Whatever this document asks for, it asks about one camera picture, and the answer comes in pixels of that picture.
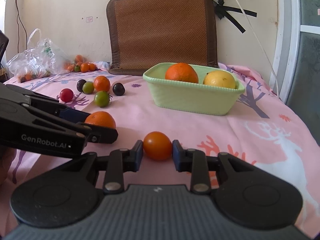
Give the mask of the green tomato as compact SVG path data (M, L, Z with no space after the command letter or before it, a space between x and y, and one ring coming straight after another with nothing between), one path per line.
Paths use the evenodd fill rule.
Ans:
M94 103L98 107L106 107L110 103L110 95L106 91L99 91L94 96Z
M92 82L85 82L82 86L82 91L85 94L92 94L94 92L94 85Z

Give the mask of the green tomato back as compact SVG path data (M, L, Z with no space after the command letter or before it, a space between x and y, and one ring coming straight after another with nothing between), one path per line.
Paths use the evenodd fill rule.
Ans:
M85 82L82 86L82 91L85 94L92 94L94 92L94 85L92 82Z

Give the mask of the dark plum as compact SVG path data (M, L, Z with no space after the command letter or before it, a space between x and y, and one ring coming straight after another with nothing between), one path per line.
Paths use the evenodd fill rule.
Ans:
M86 83L86 80L84 79L81 79L77 82L76 84L76 89L79 91L79 92L83 92L83 86L84 84Z
M112 91L116 96L122 96L125 94L125 87L122 83L115 83L112 87Z

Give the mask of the light green basket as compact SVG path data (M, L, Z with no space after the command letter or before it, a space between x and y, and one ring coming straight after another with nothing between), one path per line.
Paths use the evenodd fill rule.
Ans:
M159 63L143 73L151 96L158 107L208 115L226 115L236 100L246 91L244 85L233 75L235 89L213 87L203 84L204 77L219 68L192 65L199 83L165 79L165 72L172 62Z

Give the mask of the green tomato front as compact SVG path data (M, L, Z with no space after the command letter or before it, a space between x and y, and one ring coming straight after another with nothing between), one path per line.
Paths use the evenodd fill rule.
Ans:
M110 95L106 91L99 91L94 96L94 103L98 107L106 107L110 103Z

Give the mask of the orange tomato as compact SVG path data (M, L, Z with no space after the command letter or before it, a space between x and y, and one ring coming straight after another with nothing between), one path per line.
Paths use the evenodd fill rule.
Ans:
M154 161L165 161L171 158L172 142L162 132L150 132L143 140L146 156Z

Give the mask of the pile of small oranges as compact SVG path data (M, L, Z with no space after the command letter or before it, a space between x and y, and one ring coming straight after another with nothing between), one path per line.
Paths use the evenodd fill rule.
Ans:
M97 65L93 62L89 62L82 55L76 55L73 61L68 61L64 64L64 70L67 72L94 72L98 70Z

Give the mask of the pink deer bedsheet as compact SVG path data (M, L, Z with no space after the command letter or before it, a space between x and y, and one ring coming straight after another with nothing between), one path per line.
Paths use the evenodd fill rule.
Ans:
M303 196L303 210L296 225L313 238L319 234L319 145L306 124L282 103L262 77L247 67L225 66L244 84L246 92L225 116L204 115L161 108L155 105L148 84L140 76L111 75L97 70L69 73L14 84L59 99L60 91L69 88L75 98L67 105L88 113L106 111L116 121L118 139L112 145L87 144L84 152L107 155L114 149L131 148L153 131L179 140L184 148L196 148L206 155L228 152L248 163L288 179ZM77 91L79 80L93 81L106 76L111 84L122 83L124 96L113 96L106 108L97 107L94 94ZM25 180L63 164L66 159L17 150L7 179L1 185L1 236L17 226L10 211L9 199L16 186ZM126 184L189 184L190 174L175 171L172 159L156 162L144 157L139 172L126 173Z

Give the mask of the glass door white frame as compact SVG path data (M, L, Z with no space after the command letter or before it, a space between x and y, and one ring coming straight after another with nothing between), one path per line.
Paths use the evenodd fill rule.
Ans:
M270 85L319 141L319 0L277 0Z

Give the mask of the large orange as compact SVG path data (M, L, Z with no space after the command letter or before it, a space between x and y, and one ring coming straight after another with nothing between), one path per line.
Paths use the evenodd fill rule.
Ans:
M195 70L187 63L176 63L165 72L166 80L181 82L199 83L199 78Z

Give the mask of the clear plastic bag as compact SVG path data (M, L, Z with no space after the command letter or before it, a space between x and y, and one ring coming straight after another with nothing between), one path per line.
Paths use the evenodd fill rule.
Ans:
M29 36L27 49L15 55L8 63L9 71L20 83L54 74L69 72L72 62L49 38L43 38L36 28Z

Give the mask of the orange mandarin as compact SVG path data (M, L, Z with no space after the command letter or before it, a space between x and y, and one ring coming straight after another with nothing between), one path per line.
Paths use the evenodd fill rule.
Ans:
M97 76L93 81L93 86L97 92L105 91L109 92L111 84L107 77L105 76Z
M90 114L86 120L86 124L103 126L107 128L116 129L116 122L114 118L107 112L98 111Z

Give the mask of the brown woven seat cushion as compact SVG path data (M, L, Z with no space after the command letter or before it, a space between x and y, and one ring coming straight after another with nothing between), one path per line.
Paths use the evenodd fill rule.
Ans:
M110 0L106 7L114 75L162 62L218 67L213 0Z

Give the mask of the dark plum left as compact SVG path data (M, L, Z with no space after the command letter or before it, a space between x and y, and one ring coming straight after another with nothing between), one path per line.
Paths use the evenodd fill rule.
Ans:
M86 83L86 80L84 79L81 79L77 82L76 84L76 89L79 91L79 92L83 92L83 86L84 84Z

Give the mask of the dark plum right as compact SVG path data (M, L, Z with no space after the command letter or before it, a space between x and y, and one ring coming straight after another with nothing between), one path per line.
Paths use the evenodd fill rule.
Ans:
M112 87L112 91L116 96L122 96L125 94L125 87L122 83L115 83Z

